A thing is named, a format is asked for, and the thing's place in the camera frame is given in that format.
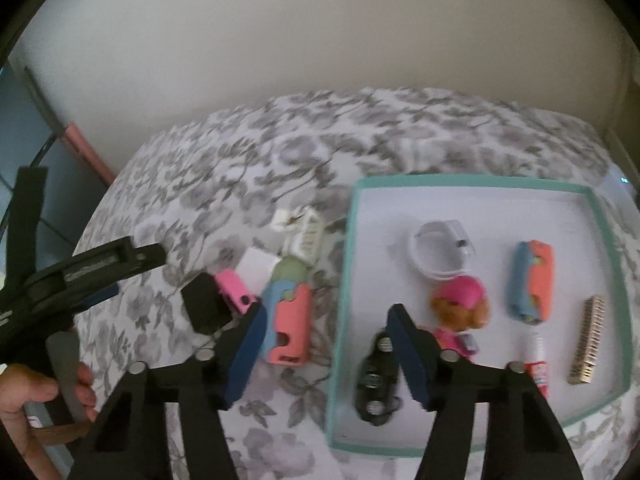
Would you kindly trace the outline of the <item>white power strip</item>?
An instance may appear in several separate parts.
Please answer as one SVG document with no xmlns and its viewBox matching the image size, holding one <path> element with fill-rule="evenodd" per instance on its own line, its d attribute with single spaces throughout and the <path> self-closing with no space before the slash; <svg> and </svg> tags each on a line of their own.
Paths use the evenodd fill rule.
<svg viewBox="0 0 640 480">
<path fill-rule="evenodd" d="M 636 189 L 623 170 L 615 164 L 608 167 L 597 191 L 620 209 L 636 209 Z"/>
</svg>

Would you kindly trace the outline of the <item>teal shallow box tray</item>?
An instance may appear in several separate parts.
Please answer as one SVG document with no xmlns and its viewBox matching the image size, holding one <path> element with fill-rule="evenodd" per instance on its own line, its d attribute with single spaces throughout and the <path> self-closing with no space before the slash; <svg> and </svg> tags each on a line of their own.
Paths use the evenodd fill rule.
<svg viewBox="0 0 640 480">
<path fill-rule="evenodd" d="M 632 324 L 612 223 L 588 186 L 517 177 L 360 180 L 347 221 L 326 440 L 339 451 L 416 457 L 433 415 L 400 384 L 381 426 L 356 409 L 357 379 L 388 309 L 434 330 L 436 292 L 466 312 L 485 299 L 474 362 L 503 366 L 540 337 L 549 403 L 564 426 L 628 392 Z"/>
</svg>

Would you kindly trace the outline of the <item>black toy car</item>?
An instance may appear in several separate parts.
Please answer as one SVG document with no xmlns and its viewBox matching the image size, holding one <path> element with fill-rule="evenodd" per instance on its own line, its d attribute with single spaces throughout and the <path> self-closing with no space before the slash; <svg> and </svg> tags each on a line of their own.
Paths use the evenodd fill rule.
<svg viewBox="0 0 640 480">
<path fill-rule="evenodd" d="M 375 335 L 357 377 L 354 405 L 361 420 L 375 427 L 383 426 L 402 408 L 397 394 L 399 372 L 390 336 L 381 330 Z"/>
</svg>

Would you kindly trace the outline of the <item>small blue coral case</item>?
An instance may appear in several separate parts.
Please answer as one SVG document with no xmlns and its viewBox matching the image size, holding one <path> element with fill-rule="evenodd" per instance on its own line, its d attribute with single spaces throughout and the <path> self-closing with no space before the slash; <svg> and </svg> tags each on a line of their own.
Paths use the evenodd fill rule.
<svg viewBox="0 0 640 480">
<path fill-rule="evenodd" d="M 506 306 L 511 315 L 528 325 L 546 322 L 552 311 L 554 278 L 551 245 L 539 240 L 516 244 L 506 283 Z"/>
</svg>

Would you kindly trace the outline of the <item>grey floral blanket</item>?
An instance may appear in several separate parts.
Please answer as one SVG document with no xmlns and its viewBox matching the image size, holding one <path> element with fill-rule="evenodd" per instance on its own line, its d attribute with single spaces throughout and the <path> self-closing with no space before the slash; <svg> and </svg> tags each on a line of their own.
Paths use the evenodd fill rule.
<svg viewBox="0 0 640 480">
<path fill-rule="evenodd" d="M 243 479 L 410 479 L 415 460 L 375 460 L 326 446 L 326 383 L 352 186 L 383 174 L 496 174 L 599 186 L 612 159 L 580 119 L 440 89 L 363 89 L 280 96 L 154 136 L 128 162 L 79 242 L 131 236 L 167 262 L 126 281 L 76 320 L 81 359 L 100 399 L 127 366 L 184 361 L 202 338 L 181 287 L 234 266 L 250 246 L 273 250 L 278 208 L 311 206 L 329 232 L 311 279 L 310 363 L 257 364 L 244 398 L 222 416 Z"/>
</svg>

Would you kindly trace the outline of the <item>gold patterned lighter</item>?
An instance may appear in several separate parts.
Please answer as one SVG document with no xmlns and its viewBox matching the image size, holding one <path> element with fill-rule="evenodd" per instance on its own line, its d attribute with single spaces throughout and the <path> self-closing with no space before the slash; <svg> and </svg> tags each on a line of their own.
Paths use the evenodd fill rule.
<svg viewBox="0 0 640 480">
<path fill-rule="evenodd" d="M 604 299 L 599 295 L 589 297 L 584 303 L 579 340 L 567 378 L 570 385 L 587 385 L 592 381 L 598 362 L 604 306 Z"/>
</svg>

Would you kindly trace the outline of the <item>white smartwatch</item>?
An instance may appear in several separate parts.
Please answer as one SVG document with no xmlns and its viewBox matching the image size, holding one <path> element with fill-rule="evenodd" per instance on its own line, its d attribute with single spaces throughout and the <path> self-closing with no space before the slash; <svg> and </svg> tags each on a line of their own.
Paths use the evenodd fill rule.
<svg viewBox="0 0 640 480">
<path fill-rule="evenodd" d="M 475 248 L 460 221 L 433 220 L 409 234 L 408 255 L 426 278 L 449 281 L 469 271 Z"/>
</svg>

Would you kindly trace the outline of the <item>black power adapter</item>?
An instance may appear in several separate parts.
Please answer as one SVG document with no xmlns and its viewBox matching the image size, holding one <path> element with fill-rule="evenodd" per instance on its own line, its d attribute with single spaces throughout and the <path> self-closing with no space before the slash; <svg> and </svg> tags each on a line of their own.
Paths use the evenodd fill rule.
<svg viewBox="0 0 640 480">
<path fill-rule="evenodd" d="M 195 333 L 213 335 L 232 321 L 232 313 L 214 278 L 201 272 L 181 290 L 183 307 Z"/>
</svg>

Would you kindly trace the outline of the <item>white power adapter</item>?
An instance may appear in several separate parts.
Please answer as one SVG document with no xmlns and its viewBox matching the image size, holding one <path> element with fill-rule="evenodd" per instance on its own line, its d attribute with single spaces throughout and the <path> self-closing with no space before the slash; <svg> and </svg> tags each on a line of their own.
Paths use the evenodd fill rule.
<svg viewBox="0 0 640 480">
<path fill-rule="evenodd" d="M 281 261 L 279 256 L 249 247 L 235 267 L 235 273 L 248 290 L 259 296 L 270 281 L 272 272 Z"/>
</svg>

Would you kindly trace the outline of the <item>pink puppy toy figure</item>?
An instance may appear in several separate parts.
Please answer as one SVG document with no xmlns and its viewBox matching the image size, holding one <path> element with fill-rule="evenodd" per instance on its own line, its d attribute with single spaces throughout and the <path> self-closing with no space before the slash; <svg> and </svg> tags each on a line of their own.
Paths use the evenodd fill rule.
<svg viewBox="0 0 640 480">
<path fill-rule="evenodd" d="M 485 287 L 478 278 L 459 275 L 438 285 L 430 307 L 436 318 L 433 335 L 442 350 L 472 359 L 478 352 L 472 330 L 485 327 L 490 319 Z"/>
</svg>

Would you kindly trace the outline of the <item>pink kids smartwatch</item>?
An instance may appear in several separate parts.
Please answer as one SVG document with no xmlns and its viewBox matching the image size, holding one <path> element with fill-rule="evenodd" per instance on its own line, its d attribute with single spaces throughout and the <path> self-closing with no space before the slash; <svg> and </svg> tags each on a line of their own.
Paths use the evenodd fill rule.
<svg viewBox="0 0 640 480">
<path fill-rule="evenodd" d="M 224 301 L 239 314 L 245 314 L 258 301 L 235 270 L 221 270 L 214 275 L 214 281 Z"/>
</svg>

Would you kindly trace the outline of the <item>red glue bottle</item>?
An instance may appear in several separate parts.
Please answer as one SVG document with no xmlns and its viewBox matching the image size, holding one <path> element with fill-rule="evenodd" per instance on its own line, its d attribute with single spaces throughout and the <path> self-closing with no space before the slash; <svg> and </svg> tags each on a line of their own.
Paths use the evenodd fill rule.
<svg viewBox="0 0 640 480">
<path fill-rule="evenodd" d="M 524 364 L 527 373 L 533 378 L 538 390 L 546 398 L 549 394 L 548 361 L 546 350 L 544 350 L 544 340 L 536 330 L 532 330 L 526 336 Z"/>
</svg>

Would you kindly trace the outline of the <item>large blue coral case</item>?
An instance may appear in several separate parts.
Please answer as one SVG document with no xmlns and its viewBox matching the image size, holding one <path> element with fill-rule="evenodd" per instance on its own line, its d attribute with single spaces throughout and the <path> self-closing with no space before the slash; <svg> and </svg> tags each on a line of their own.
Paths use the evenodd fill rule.
<svg viewBox="0 0 640 480">
<path fill-rule="evenodd" d="M 279 280 L 262 292 L 267 329 L 262 359 L 273 365 L 302 366 L 309 359 L 312 292 L 307 284 Z"/>
</svg>

